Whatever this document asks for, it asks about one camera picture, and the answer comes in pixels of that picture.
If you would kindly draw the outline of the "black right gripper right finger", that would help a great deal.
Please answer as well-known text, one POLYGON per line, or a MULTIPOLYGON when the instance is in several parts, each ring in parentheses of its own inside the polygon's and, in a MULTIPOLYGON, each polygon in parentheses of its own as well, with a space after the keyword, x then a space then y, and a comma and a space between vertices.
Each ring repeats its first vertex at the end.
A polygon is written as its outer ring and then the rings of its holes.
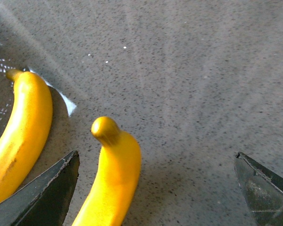
POLYGON ((283 226, 283 178, 243 152, 234 170, 252 217, 258 226, 283 226))

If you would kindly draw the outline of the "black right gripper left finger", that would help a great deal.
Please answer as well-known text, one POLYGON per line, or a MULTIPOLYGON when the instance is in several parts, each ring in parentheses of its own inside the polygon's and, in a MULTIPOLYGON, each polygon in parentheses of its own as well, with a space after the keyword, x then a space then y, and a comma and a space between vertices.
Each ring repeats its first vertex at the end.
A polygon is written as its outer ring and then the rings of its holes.
POLYGON ((79 153, 72 151, 0 203, 0 226, 63 225, 79 165, 79 153))

